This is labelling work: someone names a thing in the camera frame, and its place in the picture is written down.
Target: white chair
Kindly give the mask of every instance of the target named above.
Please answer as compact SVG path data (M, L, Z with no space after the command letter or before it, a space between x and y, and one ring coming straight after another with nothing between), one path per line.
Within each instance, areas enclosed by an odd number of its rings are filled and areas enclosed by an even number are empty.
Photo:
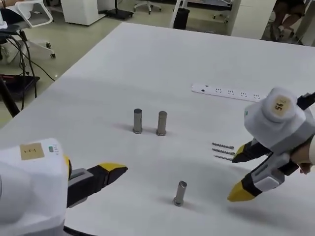
M32 29L35 27L44 26L53 21L53 17L44 5L43 0L19 1L15 4L15 6L24 19L23 22L19 22L15 25L19 26L20 34L24 38L24 41L26 41L28 47L36 49L36 51L40 54L45 54L51 58L55 58L56 54L51 49L49 42L45 40L36 40L36 42L30 41L26 38L26 35L23 31L23 29ZM22 42L22 40L20 40L19 43L22 45L23 53L26 54L27 50L25 48L25 44Z
M159 11L162 11L162 8L159 5L157 5L157 4L155 4L155 3L151 2L151 1L142 1L142 2L140 2L138 4L135 4L134 7L133 7L133 11L136 11L137 7L145 6L145 5L149 9L149 15L151 15L151 8L154 7L154 6L158 7Z

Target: metal peg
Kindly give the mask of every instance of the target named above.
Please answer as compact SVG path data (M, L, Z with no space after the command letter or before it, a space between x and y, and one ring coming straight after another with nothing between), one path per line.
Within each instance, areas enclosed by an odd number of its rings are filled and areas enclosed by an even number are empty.
M224 160L228 160L228 161L233 161L233 158L228 158L228 157L224 157L224 156L218 156L218 155L213 155L214 157L220 158L220 159L224 159Z
M228 145L217 144L217 143L212 143L212 145L213 145L213 146L217 146L217 147L221 147L221 148L227 148L227 149L234 150L234 146L228 146Z
M161 111L158 113L157 135L159 136L166 135L166 118L167 112Z
M228 155L232 155L232 156L235 155L234 152L224 151L224 150L216 149L216 148L213 148L212 151L217 151L217 152L224 153L224 154L228 154Z
M139 108L133 111L133 132L135 134L142 133L142 110Z
M173 204L177 207L181 207L184 203L184 195L186 191L187 183L180 181L177 187L176 197L173 199Z

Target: gray floor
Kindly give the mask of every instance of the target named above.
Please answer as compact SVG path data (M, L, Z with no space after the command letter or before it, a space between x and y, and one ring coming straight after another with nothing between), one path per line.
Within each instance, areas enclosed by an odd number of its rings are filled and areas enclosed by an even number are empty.
M135 3L136 1L123 0L119 8L132 11ZM145 6L140 7L127 22L167 27L174 6L161 4L161 7L162 12L159 12L158 9L153 9L151 15L148 14L148 10ZM208 9L190 8L187 30L226 34L227 25L224 24L224 18L217 17L214 20L212 16L215 14L219 15L220 12ZM26 34L29 39L44 39L51 43L57 56L56 59L40 58L38 54L32 50L31 56L35 62L40 64L55 79L58 79L59 76L75 64L97 42L121 23L119 20L103 18L93 25L86 27L65 23L61 13L54 12L53 17L55 20L54 23L29 29L26 31ZM18 63L0 65L0 74L20 73L21 69ZM35 73L37 76L41 77L38 82L38 93L41 94L52 84L52 81L37 67L35 67ZM31 103L33 99L34 95L32 92L27 94L26 105ZM0 127L5 125L10 119L11 117L7 109L3 103L0 103Z

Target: cable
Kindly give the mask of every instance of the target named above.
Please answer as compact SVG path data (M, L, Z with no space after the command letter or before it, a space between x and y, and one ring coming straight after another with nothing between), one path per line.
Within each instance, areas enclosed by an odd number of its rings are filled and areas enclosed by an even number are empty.
M24 57L23 57L23 52L22 52L22 48L21 48L21 44L13 37L13 36L9 36L10 39L12 39L16 45L14 45L14 43L12 43L10 40L9 42L15 46L19 52L20 52L20 62L22 64L22 68L23 68L23 92L22 92L22 107L21 110L24 109L24 105L25 105L25 87L26 87L26 68L25 68L25 61L24 61Z
M87 234L87 233L84 233L81 231L74 230L74 229L69 228L67 226L63 227L63 231L65 231L67 234L70 234L72 236L96 236L96 235L90 235L90 234Z
M51 77L40 65L38 65L37 63L35 63L34 61L32 61L28 56L26 56L23 52L22 54L29 60L31 61L31 63L33 63L34 65L36 65L37 67L39 67L39 69L41 69L52 81L56 81L53 79L53 77Z
M32 61L31 61L30 49L29 49L29 47L28 47L26 41L23 39L23 37L22 37L20 34L18 34L18 35L19 35L19 37L22 39L22 41L24 42L24 45L25 45L26 50L27 50L27 52L28 52L28 56L29 56L28 59L29 59L29 64L30 64L30 68L31 68L31 73L32 73L33 79L35 80L35 73L34 73ZM36 85L36 84L37 84L37 81L35 81L35 84L34 84L35 98L37 98L37 85Z
M3 5L3 8L6 8L5 0L1 0L1 2L2 2L2 5Z

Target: metal cylinder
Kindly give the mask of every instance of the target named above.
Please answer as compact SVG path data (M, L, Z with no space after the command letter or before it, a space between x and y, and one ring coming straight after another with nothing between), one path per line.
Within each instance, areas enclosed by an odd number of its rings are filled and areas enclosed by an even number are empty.
M181 207L184 203L184 195L186 191L187 183L180 181L177 187L176 197L173 199L173 204L177 207Z
M166 118L167 112L160 111L158 113L157 135L159 136L165 136L166 134Z
M133 132L135 134L142 133L142 110L139 108L133 111Z

